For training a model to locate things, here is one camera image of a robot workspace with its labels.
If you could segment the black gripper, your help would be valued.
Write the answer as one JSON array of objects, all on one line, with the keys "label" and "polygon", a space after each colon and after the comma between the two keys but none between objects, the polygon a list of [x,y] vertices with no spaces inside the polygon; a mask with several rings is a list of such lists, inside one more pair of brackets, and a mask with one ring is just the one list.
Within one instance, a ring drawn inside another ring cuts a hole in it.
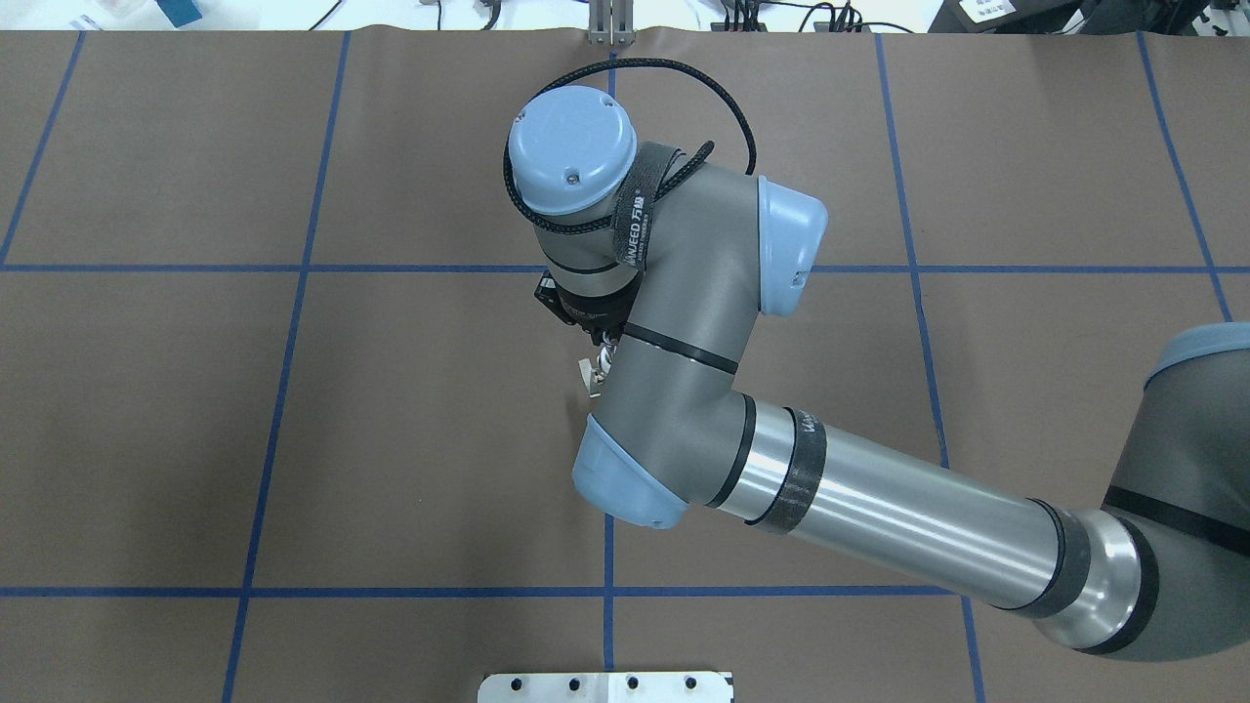
[{"label": "black gripper", "polygon": [[638,299],[638,276],[610,294],[580,296],[559,285],[551,273],[544,270],[534,296],[562,324],[580,326],[595,346],[616,344]]}]

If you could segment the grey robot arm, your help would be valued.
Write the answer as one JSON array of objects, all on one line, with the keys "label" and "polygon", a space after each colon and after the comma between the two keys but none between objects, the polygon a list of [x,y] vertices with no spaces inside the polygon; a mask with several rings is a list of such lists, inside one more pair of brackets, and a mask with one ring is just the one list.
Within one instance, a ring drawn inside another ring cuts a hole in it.
[{"label": "grey robot arm", "polygon": [[690,507],[902,570],[1059,645],[1182,660],[1248,642],[1248,324],[1175,336],[1102,505],[1014,497],[735,390],[756,316],[791,314],[829,214],[762,176],[639,143],[592,86],[532,98],[504,183],[535,223],[568,324],[616,346],[574,464],[600,512]]}]

